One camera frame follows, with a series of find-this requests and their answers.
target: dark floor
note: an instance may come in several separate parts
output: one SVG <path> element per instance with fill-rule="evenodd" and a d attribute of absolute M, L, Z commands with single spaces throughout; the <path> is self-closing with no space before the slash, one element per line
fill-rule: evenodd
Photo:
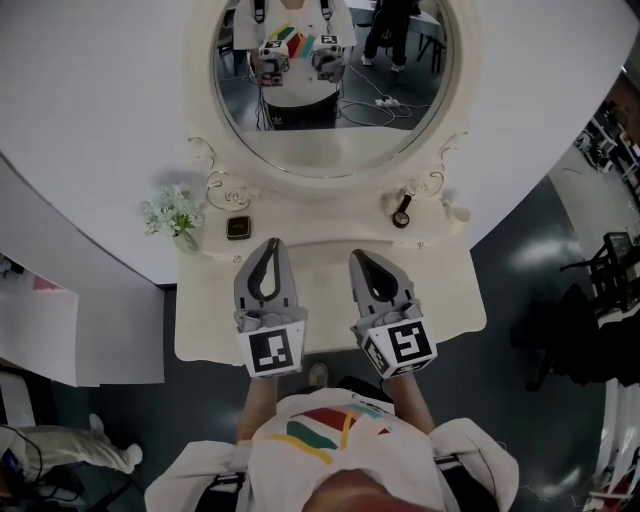
<path fill-rule="evenodd" d="M 349 63 L 384 94 L 392 96 L 401 103 L 415 106 L 430 105 L 438 93 L 442 79 L 441 74 L 431 72 L 433 45 L 429 46 L 423 58 L 417 62 L 420 35 L 409 32 L 406 51 L 407 65 L 405 70 L 398 75 L 391 72 L 391 51 L 389 51 L 389 55 L 386 55 L 383 49 L 379 49 L 372 67 L 365 68 L 362 65 L 360 57 L 368 34 L 368 28 L 356 27 L 358 45 L 354 48 Z M 445 58 L 442 59 L 441 70 L 444 70 Z M 234 121 L 243 131 L 255 131 L 259 89 L 248 80 L 234 79 L 247 75 L 246 62 L 239 67 L 236 74 L 233 55 L 231 52 L 226 53 L 218 61 L 217 72 L 218 78 L 221 80 L 222 97 Z M 370 84 L 349 67 L 344 75 L 343 87 L 345 100 L 371 104 L 381 98 L 381 95 Z M 388 126 L 400 130 L 413 130 L 427 113 L 427 110 L 427 108 L 412 108 L 410 117 L 398 118 Z M 347 107 L 344 112 L 352 121 L 365 123 L 382 125 L 390 119 L 388 115 L 379 110 L 361 105 Z M 341 117 L 336 126 L 348 128 L 358 125 Z"/>
<path fill-rule="evenodd" d="M 574 282 L 588 288 L 582 269 L 558 268 L 582 254 L 558 195 L 545 178 L 489 236 L 472 251 L 487 310 L 484 331 L 439 346 L 440 355 L 417 375 L 436 422 L 469 417 L 519 461 L 521 485 L 540 493 L 575 494 L 581 503 L 598 453 L 604 386 L 581 387 L 550 376 L 538 393 L 525 391 L 534 365 L 509 346 L 509 329 L 533 299 L 556 301 Z M 153 386 L 103 386 L 73 389 L 54 384 L 59 421 L 87 427 L 95 411 L 107 433 L 123 446 L 138 441 L 145 460 L 134 473 L 141 487 L 167 469 L 190 441 L 231 441 L 249 378 L 243 368 L 185 363 L 173 353 L 175 294 L 167 293 L 165 314 L 166 383 Z M 377 383 L 358 350 L 309 357 L 323 360 L 335 379 L 354 375 Z M 303 384 L 303 376 L 285 379 L 283 393 Z M 126 481 L 115 472 L 80 468 L 93 501 Z M 143 510 L 139 491 L 131 489 L 110 510 Z M 572 510 L 569 498 L 541 502 L 521 489 L 513 510 Z"/>

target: mirror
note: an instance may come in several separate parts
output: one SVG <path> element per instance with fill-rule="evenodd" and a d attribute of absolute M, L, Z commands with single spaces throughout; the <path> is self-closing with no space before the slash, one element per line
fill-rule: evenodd
<path fill-rule="evenodd" d="M 228 121 L 283 171 L 332 178 L 405 149 L 437 109 L 437 0 L 231 0 L 213 41 Z"/>

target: white sneaker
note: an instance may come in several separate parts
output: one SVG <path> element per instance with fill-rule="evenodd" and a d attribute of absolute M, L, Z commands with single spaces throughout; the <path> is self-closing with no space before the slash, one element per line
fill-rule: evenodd
<path fill-rule="evenodd" d="M 126 449 L 126 452 L 131 471 L 133 472 L 133 468 L 142 462 L 142 448 L 140 448 L 140 445 L 133 443 Z"/>
<path fill-rule="evenodd" d="M 104 434 L 104 423 L 97 414 L 89 414 L 89 426 L 91 427 L 91 430 L 97 430 Z"/>
<path fill-rule="evenodd" d="M 309 370 L 309 386 L 326 388 L 329 385 L 329 367 L 324 363 L 316 363 Z"/>

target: white t-shirt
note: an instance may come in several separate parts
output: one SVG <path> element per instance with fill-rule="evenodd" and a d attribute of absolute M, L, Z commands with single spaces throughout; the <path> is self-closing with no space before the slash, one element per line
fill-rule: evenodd
<path fill-rule="evenodd" d="M 456 420 L 426 436 L 385 408 L 343 389 L 281 401 L 251 443 L 250 512 L 300 512 L 324 480 L 350 469 L 365 471 L 405 501 L 453 511 L 457 505 L 450 506 L 451 491 L 434 462 L 435 455 L 451 453 L 464 453 L 460 461 L 471 476 L 495 491 L 501 511 L 509 509 L 518 465 L 474 423 Z M 147 510 L 193 512 L 213 476 L 231 469 L 233 454 L 225 443 L 189 444 L 147 490 Z"/>
<path fill-rule="evenodd" d="M 329 22 L 322 15 L 320 0 L 305 0 L 302 9 L 289 10 L 280 0 L 266 0 L 262 24 L 254 17 L 253 0 L 241 0 L 233 21 L 233 47 L 258 49 L 266 40 L 285 41 L 289 48 L 289 71 L 281 87 L 263 87 L 264 99 L 275 107 L 312 105 L 334 94 L 336 84 L 318 80 L 311 65 L 313 42 L 321 35 L 337 35 L 345 48 L 356 45 L 351 13 L 345 0 L 330 0 L 333 14 Z"/>

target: black pants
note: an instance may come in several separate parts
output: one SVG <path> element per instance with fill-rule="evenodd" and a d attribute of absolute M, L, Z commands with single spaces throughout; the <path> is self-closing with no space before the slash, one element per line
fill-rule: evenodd
<path fill-rule="evenodd" d="M 367 37 L 364 45 L 364 56 L 367 59 L 373 59 L 378 52 L 378 43 L 375 34 L 378 33 L 379 27 L 386 27 L 393 34 L 393 63 L 398 66 L 404 66 L 407 62 L 407 34 L 409 32 L 409 18 L 413 9 L 413 0 L 386 0 L 384 9 L 381 0 L 377 0 L 376 8 L 373 12 L 374 24 Z"/>
<path fill-rule="evenodd" d="M 336 127 L 336 92 L 322 101 L 302 107 L 274 107 L 265 103 L 274 130 L 321 130 Z"/>

